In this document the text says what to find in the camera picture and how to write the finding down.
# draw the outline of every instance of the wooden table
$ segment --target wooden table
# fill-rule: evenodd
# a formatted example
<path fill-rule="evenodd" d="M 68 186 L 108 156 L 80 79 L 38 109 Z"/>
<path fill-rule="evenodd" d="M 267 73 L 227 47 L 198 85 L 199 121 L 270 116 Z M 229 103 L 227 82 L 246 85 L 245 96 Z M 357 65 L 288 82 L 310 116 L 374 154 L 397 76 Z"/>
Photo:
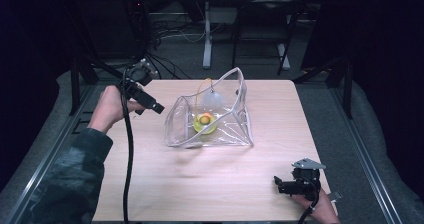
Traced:
<path fill-rule="evenodd" d="M 165 145 L 165 118 L 181 95 L 202 80 L 155 80 L 145 91 L 165 106 L 161 115 L 133 114 L 134 165 L 129 192 L 132 221 L 293 221 L 303 209 L 279 194 L 276 175 L 292 181 L 291 164 L 320 162 L 295 86 L 287 80 L 247 80 L 247 107 L 254 147 L 176 149 Z M 127 168 L 124 122 L 108 135 L 114 145 L 94 221 L 123 220 Z M 323 189 L 329 191 L 321 171 Z"/>

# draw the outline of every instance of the chair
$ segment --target chair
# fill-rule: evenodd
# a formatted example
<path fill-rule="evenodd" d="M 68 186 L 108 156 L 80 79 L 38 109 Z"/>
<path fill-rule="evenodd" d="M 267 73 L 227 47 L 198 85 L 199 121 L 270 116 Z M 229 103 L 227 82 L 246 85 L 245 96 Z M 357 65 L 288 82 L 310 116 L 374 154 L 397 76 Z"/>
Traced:
<path fill-rule="evenodd" d="M 284 45 L 283 54 L 267 57 L 279 57 L 278 75 L 283 69 L 290 41 L 298 17 L 303 13 L 305 4 L 299 0 L 252 0 L 241 5 L 234 22 L 232 68 L 237 57 L 262 57 L 263 55 L 237 55 L 240 42 L 274 43 Z"/>

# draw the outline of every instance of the black device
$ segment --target black device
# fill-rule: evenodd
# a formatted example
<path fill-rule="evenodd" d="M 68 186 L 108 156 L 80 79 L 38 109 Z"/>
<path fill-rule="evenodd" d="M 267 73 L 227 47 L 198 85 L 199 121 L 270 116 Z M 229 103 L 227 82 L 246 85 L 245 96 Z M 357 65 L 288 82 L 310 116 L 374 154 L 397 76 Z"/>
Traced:
<path fill-rule="evenodd" d="M 292 171 L 294 181 L 282 181 L 274 176 L 278 192 L 289 195 L 304 195 L 309 201 L 314 201 L 317 198 L 316 193 L 321 189 L 319 169 L 325 169 L 326 166 L 308 158 L 297 161 L 292 166 L 295 167 Z"/>
<path fill-rule="evenodd" d="M 143 86 L 146 86 L 152 81 L 152 73 L 154 71 L 150 69 L 150 64 L 146 59 L 141 59 L 140 62 L 133 64 L 125 70 L 123 78 L 118 84 L 118 88 L 125 92 L 124 94 L 127 99 L 133 98 L 146 109 L 151 109 L 161 114 L 165 108 L 143 90 Z M 141 115 L 143 110 L 137 110 L 135 112 Z"/>

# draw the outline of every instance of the plastic bag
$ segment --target plastic bag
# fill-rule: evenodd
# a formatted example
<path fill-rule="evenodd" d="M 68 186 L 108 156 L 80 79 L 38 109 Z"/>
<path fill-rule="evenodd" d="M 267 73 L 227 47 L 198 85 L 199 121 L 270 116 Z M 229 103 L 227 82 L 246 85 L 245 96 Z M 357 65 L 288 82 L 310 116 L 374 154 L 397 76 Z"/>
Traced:
<path fill-rule="evenodd" d="M 183 148 L 253 146 L 246 107 L 247 87 L 240 69 L 232 69 L 215 83 L 206 79 L 199 84 L 197 93 L 180 96 L 168 113 L 166 145 Z"/>

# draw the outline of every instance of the hand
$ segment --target hand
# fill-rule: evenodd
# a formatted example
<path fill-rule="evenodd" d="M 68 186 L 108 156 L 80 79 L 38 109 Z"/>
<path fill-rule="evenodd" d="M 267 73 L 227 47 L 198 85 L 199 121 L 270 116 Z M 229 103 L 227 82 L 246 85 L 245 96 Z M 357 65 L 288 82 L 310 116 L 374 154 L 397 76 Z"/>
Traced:
<path fill-rule="evenodd" d="M 128 112 L 145 109 L 135 101 L 127 101 L 127 107 Z M 113 124 L 122 118 L 124 118 L 124 115 L 121 93 L 116 86 L 107 86 L 100 94 L 88 127 L 107 133 Z"/>
<path fill-rule="evenodd" d="M 292 199 L 299 203 L 303 208 L 307 209 L 311 205 L 311 201 L 308 201 L 304 196 L 293 195 Z M 321 189 L 319 192 L 319 201 L 315 206 L 315 211 L 311 216 L 319 223 L 340 223 L 339 218 L 334 211 L 333 205 L 324 190 Z"/>

